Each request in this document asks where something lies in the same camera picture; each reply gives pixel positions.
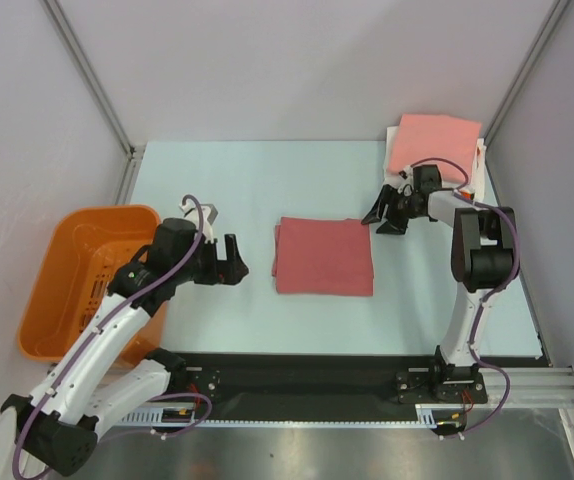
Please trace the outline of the red t shirt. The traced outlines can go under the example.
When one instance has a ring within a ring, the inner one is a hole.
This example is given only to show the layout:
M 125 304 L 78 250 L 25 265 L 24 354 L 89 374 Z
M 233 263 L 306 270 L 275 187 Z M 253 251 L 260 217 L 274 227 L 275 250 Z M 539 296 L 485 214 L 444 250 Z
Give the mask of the red t shirt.
M 360 220 L 283 217 L 274 238 L 272 275 L 279 294 L 374 294 L 370 230 Z

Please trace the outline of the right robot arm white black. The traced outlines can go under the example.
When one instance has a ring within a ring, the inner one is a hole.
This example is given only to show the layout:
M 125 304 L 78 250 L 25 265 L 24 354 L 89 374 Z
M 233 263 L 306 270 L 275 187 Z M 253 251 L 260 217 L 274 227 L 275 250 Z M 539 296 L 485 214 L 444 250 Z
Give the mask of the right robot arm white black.
M 518 276 L 515 214 L 483 204 L 443 182 L 436 160 L 420 161 L 384 182 L 362 222 L 378 233 L 403 235 L 411 220 L 426 218 L 452 229 L 451 273 L 456 299 L 445 336 L 425 371 L 396 375 L 402 404 L 482 404 L 487 400 L 480 340 L 494 302 Z

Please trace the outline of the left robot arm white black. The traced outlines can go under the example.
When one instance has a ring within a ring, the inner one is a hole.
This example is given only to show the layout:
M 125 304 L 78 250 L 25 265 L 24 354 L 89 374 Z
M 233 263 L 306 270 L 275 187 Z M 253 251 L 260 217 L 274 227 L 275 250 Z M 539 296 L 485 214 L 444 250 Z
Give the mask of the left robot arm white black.
M 183 399 L 212 405 L 208 396 L 191 388 L 185 361 L 163 348 L 146 353 L 119 380 L 99 385 L 180 285 L 235 286 L 248 275 L 236 236 L 225 235 L 226 257 L 220 259 L 211 223 L 202 210 L 193 215 L 163 220 L 152 242 L 116 271 L 94 317 L 55 369 L 29 395 L 11 395 L 3 403 L 2 412 L 12 412 L 16 419 L 14 478 L 24 476 L 22 453 L 48 471 L 76 473 L 104 435 L 146 402 Z

